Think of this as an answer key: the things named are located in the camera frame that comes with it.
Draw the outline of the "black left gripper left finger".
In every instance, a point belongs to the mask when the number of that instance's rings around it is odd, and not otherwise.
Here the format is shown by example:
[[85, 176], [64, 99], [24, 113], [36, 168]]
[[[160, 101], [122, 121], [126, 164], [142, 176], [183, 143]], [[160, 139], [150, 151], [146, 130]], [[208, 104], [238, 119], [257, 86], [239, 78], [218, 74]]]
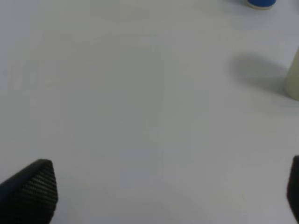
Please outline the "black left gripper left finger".
[[57, 202], [53, 163], [38, 159], [0, 184], [0, 222], [49, 224]]

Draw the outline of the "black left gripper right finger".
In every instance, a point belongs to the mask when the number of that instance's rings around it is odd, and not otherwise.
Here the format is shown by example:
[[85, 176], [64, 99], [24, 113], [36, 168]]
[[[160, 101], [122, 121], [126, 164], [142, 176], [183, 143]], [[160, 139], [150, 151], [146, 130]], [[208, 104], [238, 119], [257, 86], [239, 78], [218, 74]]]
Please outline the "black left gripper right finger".
[[287, 199], [297, 223], [299, 223], [299, 156], [294, 156], [287, 185]]

